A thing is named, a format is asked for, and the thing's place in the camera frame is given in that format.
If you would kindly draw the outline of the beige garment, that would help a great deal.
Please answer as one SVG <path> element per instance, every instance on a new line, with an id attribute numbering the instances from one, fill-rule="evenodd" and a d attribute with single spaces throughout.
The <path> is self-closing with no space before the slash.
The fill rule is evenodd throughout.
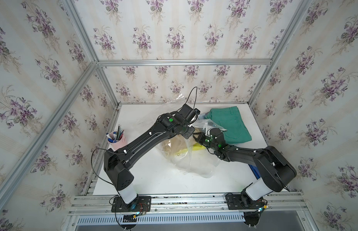
<path id="1" fill-rule="evenodd" d="M 174 156 L 175 152 L 178 152 L 181 149 L 190 148 L 197 142 L 191 136 L 188 140 L 182 137 L 181 135 L 175 136 L 169 140 L 163 141 L 161 143 L 161 151 L 165 155 Z"/>

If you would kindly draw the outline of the clear plastic vacuum bag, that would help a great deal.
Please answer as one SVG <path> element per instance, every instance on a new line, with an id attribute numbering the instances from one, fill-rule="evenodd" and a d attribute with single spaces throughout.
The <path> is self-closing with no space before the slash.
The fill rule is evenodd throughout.
<path id="1" fill-rule="evenodd" d="M 141 135 L 155 123 L 159 115 L 175 111 L 185 101 L 183 94 L 177 95 L 173 100 L 162 101 L 156 109 L 151 108 L 142 114 L 143 118 L 137 121 L 133 131 Z M 185 139 L 183 136 L 177 135 L 174 138 L 160 142 L 152 151 L 157 151 L 159 155 L 169 162 L 170 166 L 179 169 L 180 172 L 197 174 L 203 178 L 212 177 L 219 164 L 219 159 L 210 154 L 193 137 Z"/>

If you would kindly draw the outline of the green garment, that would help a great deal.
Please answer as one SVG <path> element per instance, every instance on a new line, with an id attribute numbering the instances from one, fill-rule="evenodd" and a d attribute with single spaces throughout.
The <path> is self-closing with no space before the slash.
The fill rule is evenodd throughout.
<path id="1" fill-rule="evenodd" d="M 224 139 L 228 144 L 246 143 L 252 140 L 252 136 L 245 126 L 238 107 L 212 108 L 205 115 L 227 131 L 224 132 Z"/>

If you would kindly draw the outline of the light blue garment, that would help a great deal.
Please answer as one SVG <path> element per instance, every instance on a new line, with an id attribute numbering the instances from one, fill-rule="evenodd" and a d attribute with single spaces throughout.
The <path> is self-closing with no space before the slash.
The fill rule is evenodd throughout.
<path id="1" fill-rule="evenodd" d="M 204 114 L 200 114 L 199 116 L 198 116 L 198 120 L 204 120 L 204 119 L 208 119 L 207 118 L 207 113 L 204 113 Z"/>

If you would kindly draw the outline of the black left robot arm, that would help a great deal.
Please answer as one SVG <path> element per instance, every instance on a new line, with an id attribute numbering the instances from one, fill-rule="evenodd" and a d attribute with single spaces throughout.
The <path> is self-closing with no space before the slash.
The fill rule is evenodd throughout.
<path id="1" fill-rule="evenodd" d="M 147 152 L 159 143 L 181 135 L 188 139 L 195 131 L 192 124 L 198 119 L 200 110 L 184 104 L 178 111 L 160 115 L 155 123 L 131 143 L 104 153 L 104 171 L 126 206 L 137 203 L 138 194 L 132 182 L 130 169 Z"/>

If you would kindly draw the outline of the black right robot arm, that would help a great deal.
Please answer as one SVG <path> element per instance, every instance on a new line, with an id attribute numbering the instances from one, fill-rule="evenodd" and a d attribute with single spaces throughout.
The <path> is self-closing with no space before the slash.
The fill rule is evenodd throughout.
<path id="1" fill-rule="evenodd" d="M 228 144 L 224 132 L 210 129 L 209 133 L 195 132 L 197 143 L 211 154 L 225 162 L 240 162 L 257 168 L 259 179 L 251 183 L 240 194 L 226 196 L 228 207 L 242 209 L 264 208 L 267 203 L 264 196 L 272 192 L 281 192 L 296 176 L 297 172 L 290 162 L 273 146 L 250 149 Z"/>

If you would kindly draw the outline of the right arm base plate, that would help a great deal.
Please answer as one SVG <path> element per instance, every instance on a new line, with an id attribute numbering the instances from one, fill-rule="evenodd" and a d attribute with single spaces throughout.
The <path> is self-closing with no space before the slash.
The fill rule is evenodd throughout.
<path id="1" fill-rule="evenodd" d="M 254 201 L 245 192 L 240 194 L 227 193 L 225 195 L 229 210 L 255 210 L 261 212 L 267 208 L 267 201 L 261 197 Z"/>

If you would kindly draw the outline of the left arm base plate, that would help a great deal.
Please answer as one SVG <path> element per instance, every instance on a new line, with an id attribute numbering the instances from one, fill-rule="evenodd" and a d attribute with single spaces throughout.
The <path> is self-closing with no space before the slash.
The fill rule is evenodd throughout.
<path id="1" fill-rule="evenodd" d="M 120 196 L 117 196 L 113 198 L 111 212 L 149 212 L 151 203 L 151 196 L 138 196 L 129 204 L 126 204 Z"/>

